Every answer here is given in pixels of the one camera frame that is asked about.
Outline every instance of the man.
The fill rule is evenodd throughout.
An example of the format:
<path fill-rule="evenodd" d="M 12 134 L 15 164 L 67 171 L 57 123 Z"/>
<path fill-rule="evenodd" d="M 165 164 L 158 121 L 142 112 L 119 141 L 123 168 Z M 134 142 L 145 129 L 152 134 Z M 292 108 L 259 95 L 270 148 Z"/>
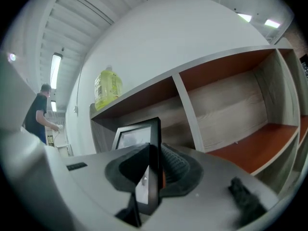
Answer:
<path fill-rule="evenodd" d="M 47 98 L 50 97 L 51 86 L 43 84 L 40 93 L 37 94 L 35 100 L 25 118 L 25 129 L 36 136 L 46 144 L 45 127 L 49 127 L 54 131 L 59 131 L 57 125 L 49 122 L 44 117 L 47 108 Z"/>

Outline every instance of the orange shelf surface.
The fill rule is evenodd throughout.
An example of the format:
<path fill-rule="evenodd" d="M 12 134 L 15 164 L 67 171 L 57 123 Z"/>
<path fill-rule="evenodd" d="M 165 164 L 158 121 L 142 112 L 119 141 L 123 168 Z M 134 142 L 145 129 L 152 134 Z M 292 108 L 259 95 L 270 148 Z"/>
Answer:
<path fill-rule="evenodd" d="M 208 154 L 224 158 L 253 173 L 283 149 L 296 132 L 297 127 L 267 124 L 250 136 Z"/>
<path fill-rule="evenodd" d="M 300 133 L 299 133 L 299 142 L 301 142 L 306 134 L 308 129 L 308 115 L 303 115 L 300 117 Z"/>

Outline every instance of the shelf unit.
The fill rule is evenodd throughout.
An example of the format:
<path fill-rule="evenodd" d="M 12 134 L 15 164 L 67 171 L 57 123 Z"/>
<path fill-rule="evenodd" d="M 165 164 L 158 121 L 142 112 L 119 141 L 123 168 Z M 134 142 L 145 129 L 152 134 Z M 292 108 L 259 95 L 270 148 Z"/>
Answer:
<path fill-rule="evenodd" d="M 278 42 L 278 46 L 282 45 L 288 48 L 291 47 L 291 44 L 285 38 L 282 38 Z M 299 175 L 303 170 L 304 163 L 308 155 L 308 81 L 301 66 L 300 60 L 297 58 L 295 52 L 291 49 L 279 49 L 279 51 L 283 55 L 283 58 L 294 80 L 300 108 L 299 145 L 297 148 L 292 172 L 290 173 L 290 179 L 282 190 L 284 193 L 287 192 L 293 185 L 295 185 L 296 180 L 299 178 Z"/>
<path fill-rule="evenodd" d="M 297 160 L 307 157 L 304 149 L 298 155 L 300 142 L 307 142 L 308 114 L 306 92 L 297 97 L 294 82 L 299 67 L 284 45 L 222 51 L 183 64 L 99 111 L 91 104 L 95 148 L 109 151 L 118 127 L 158 116 L 162 142 L 224 158 L 281 193 Z"/>

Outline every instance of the black frame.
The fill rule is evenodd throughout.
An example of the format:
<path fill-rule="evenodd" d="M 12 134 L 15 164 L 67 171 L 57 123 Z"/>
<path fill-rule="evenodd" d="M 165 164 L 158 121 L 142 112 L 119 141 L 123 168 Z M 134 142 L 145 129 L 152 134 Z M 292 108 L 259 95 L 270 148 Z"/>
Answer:
<path fill-rule="evenodd" d="M 157 191 L 149 191 L 148 204 L 139 203 L 139 212 L 151 215 L 160 203 L 159 190 L 163 187 L 163 168 L 161 165 L 161 127 L 160 119 L 153 119 L 138 122 L 129 126 L 118 128 L 115 135 L 115 140 L 112 144 L 112 151 L 117 150 L 120 141 L 120 136 L 124 132 L 129 132 L 141 128 L 151 128 L 150 135 L 150 150 L 149 150 L 149 186 L 148 188 L 156 188 Z"/>

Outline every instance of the ceiling light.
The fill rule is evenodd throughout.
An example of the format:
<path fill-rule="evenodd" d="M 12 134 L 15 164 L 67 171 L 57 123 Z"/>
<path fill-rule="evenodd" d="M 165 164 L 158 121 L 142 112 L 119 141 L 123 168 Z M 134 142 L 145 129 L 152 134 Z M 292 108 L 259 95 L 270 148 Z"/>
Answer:
<path fill-rule="evenodd" d="M 279 23 L 274 22 L 274 21 L 271 21 L 271 20 L 267 20 L 267 21 L 265 22 L 265 25 L 272 26 L 272 27 L 274 27 L 274 28 L 278 28 L 278 27 L 280 26 Z"/>
<path fill-rule="evenodd" d="M 62 59 L 61 54 L 55 53 L 52 56 L 51 69 L 50 69 L 50 85 L 51 88 L 53 89 L 57 88 L 57 78 L 58 78 L 58 71 L 61 59 Z"/>
<path fill-rule="evenodd" d="M 56 101 L 51 101 L 51 108 L 52 108 L 52 111 L 54 112 L 57 111 Z"/>
<path fill-rule="evenodd" d="M 16 60 L 15 54 L 11 53 L 11 54 L 10 54 L 10 59 L 11 59 L 12 61 L 15 61 L 15 60 Z"/>
<path fill-rule="evenodd" d="M 243 14 L 243 13 L 238 13 L 238 15 L 240 16 L 240 17 L 242 17 L 242 18 L 244 18 L 244 20 L 246 20 L 246 21 L 248 21 L 248 22 L 250 22 L 250 20 L 251 20 L 251 15 L 247 15 L 247 14 Z"/>

